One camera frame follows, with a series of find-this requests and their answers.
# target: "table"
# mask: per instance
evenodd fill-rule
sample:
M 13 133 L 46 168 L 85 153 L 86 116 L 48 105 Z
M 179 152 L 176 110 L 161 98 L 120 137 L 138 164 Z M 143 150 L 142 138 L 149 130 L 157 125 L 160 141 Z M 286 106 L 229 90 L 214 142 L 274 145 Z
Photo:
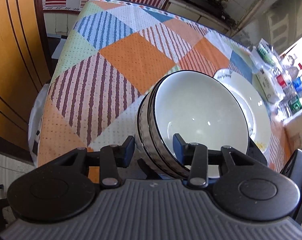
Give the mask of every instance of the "table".
M 64 45 L 42 117 L 38 164 L 76 148 L 98 151 L 134 133 L 144 95 L 164 75 L 197 70 L 213 76 L 230 68 L 252 82 L 250 51 L 203 25 L 148 6 L 120 0 L 89 0 Z M 265 153 L 280 171 L 291 152 L 285 131 L 271 113 Z M 143 177 L 134 155 L 123 178 Z

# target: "wooden door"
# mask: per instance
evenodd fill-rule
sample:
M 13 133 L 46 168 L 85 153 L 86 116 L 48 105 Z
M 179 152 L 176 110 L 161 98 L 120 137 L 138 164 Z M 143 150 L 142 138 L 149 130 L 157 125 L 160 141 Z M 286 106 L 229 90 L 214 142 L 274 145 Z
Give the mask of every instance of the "wooden door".
M 48 53 L 41 0 L 0 0 L 0 152 L 30 160 L 28 120 L 51 78 Z

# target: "white plate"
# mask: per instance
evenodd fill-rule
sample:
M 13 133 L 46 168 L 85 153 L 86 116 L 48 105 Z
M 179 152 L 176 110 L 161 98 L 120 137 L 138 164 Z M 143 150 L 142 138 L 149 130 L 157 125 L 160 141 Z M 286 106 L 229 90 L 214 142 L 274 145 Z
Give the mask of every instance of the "white plate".
M 248 128 L 240 106 L 223 85 L 203 73 L 175 72 L 159 85 L 155 122 L 158 136 L 174 156 L 175 133 L 187 143 L 201 143 L 210 150 L 224 145 L 243 153 L 248 149 Z M 219 177 L 216 166 L 210 165 L 209 177 Z
M 214 78 L 236 98 L 248 124 L 250 138 L 264 153 L 270 143 L 270 119 L 264 102 L 251 83 L 230 69 L 218 70 Z

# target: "green bottle label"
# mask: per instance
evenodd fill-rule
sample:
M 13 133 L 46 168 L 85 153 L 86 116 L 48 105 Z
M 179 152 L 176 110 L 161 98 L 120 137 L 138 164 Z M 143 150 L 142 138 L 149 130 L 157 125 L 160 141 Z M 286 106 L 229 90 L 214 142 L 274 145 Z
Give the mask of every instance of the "green bottle label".
M 299 110 L 302 109 L 302 105 L 299 101 L 299 97 L 298 96 L 295 96 L 294 98 L 292 98 L 290 101 L 289 101 L 289 107 L 292 111 L 293 114 L 297 113 Z

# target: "stacked bowl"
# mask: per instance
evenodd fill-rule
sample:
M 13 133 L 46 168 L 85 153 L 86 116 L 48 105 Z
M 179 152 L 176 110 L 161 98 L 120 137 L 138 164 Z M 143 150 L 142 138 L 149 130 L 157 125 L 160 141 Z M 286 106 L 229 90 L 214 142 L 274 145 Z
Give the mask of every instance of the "stacked bowl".
M 160 79 L 144 97 L 136 115 L 135 143 L 145 163 L 160 175 L 185 179 L 190 167 L 176 158 L 173 135 L 210 150 L 230 145 L 246 154 L 248 126 L 233 95 L 217 80 L 182 70 Z M 218 178 L 209 165 L 209 177 Z

